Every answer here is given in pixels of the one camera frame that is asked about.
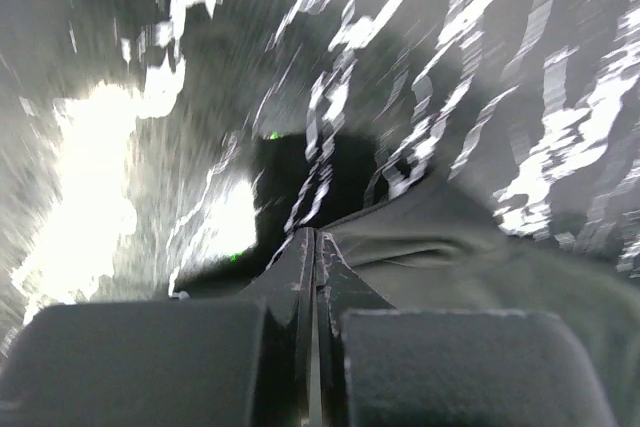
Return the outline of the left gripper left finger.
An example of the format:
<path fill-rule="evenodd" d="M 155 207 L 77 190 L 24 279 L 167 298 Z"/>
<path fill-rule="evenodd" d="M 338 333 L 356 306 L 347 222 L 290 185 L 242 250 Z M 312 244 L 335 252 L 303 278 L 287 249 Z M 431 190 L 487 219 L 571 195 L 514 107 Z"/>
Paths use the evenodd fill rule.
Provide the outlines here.
<path fill-rule="evenodd" d="M 225 298 L 56 305 L 11 345 L 5 426 L 301 426 L 315 234 Z"/>

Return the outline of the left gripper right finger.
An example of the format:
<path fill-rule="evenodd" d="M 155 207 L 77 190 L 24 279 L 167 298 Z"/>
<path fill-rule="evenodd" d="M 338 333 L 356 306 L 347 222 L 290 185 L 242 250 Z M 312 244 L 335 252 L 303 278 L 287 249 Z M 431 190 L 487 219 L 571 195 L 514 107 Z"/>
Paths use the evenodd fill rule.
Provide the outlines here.
<path fill-rule="evenodd" d="M 612 426 L 594 366 L 558 317 L 399 310 L 316 245 L 323 414 L 329 426 Z"/>

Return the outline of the black t shirt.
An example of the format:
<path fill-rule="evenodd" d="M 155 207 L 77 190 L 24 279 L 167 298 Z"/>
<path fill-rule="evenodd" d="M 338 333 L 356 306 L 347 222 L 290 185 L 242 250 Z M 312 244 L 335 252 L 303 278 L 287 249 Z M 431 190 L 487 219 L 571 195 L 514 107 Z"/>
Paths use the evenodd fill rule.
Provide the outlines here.
<path fill-rule="evenodd" d="M 589 352 L 619 425 L 638 425 L 639 288 L 607 264 L 504 233 L 435 173 L 324 230 L 396 307 L 558 315 Z"/>

